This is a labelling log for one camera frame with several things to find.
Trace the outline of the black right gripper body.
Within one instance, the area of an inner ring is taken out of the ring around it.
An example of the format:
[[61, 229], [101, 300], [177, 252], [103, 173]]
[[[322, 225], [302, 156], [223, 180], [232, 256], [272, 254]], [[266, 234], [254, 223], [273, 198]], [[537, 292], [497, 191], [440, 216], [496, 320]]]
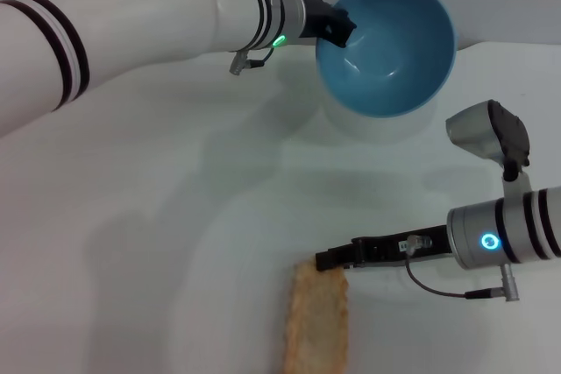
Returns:
[[422, 247], [415, 250], [412, 258], [417, 260], [431, 260], [449, 257], [449, 244], [446, 227], [438, 225], [425, 229], [388, 236], [363, 236], [352, 239], [354, 248], [352, 268], [363, 267], [399, 267], [406, 260], [408, 238], [418, 236], [422, 240]]

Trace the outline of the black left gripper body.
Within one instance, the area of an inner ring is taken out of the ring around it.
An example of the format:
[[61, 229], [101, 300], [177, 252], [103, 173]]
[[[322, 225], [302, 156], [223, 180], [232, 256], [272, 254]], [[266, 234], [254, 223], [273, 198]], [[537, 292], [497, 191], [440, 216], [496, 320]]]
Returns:
[[304, 6], [304, 25], [300, 39], [322, 39], [322, 17], [332, 9], [341, 9], [324, 0], [302, 0]]

